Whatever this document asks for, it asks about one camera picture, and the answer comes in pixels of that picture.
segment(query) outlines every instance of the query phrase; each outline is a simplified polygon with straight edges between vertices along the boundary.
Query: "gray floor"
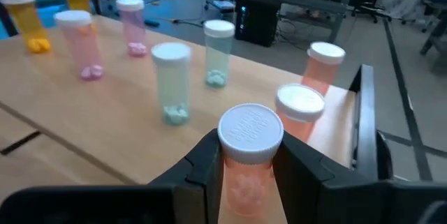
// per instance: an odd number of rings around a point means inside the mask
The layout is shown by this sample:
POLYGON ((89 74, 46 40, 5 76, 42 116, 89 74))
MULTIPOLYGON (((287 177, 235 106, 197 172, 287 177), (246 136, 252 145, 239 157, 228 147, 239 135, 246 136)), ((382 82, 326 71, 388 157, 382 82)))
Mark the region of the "gray floor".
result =
MULTIPOLYGON (((177 19, 201 20, 219 18, 214 9, 203 10, 205 0, 162 0, 158 6, 147 5, 147 18, 167 17, 177 19)), ((281 10, 292 10, 293 7, 284 6, 281 10)), ((188 24, 172 24, 159 20, 161 26, 155 31, 204 44, 203 31, 199 27, 188 24)), ((283 31, 294 32, 294 36, 302 41, 324 40, 329 35, 326 29, 310 27, 306 24, 295 24, 296 31, 287 24, 280 25, 283 31)), ((419 49, 427 38, 413 26, 402 26, 398 21, 391 24, 392 35, 397 47, 398 57, 404 71, 409 95, 413 104, 419 129, 426 145, 447 151, 444 141, 442 114, 447 112, 446 79, 431 74, 428 70, 427 59, 419 56, 419 49)), ((374 67, 374 81, 376 89, 376 125, 377 128, 396 136, 410 139, 406 124, 404 109, 393 69, 386 31, 382 22, 372 23, 368 17, 354 18, 348 16, 340 29, 336 44, 342 46, 347 57, 335 80, 335 84, 347 88, 360 64, 374 67)), ((288 43, 276 43, 266 48, 248 42, 235 40, 233 54, 253 61, 274 66, 292 73, 302 74, 307 62, 306 43, 300 44, 302 49, 288 43)), ((432 51, 427 58, 436 54, 432 51)), ((390 148, 393 155, 395 173, 399 177, 418 180, 416 161, 412 147, 392 142, 390 148)), ((430 167, 437 181, 447 181, 443 167, 447 160, 436 156, 428 156, 430 167)))

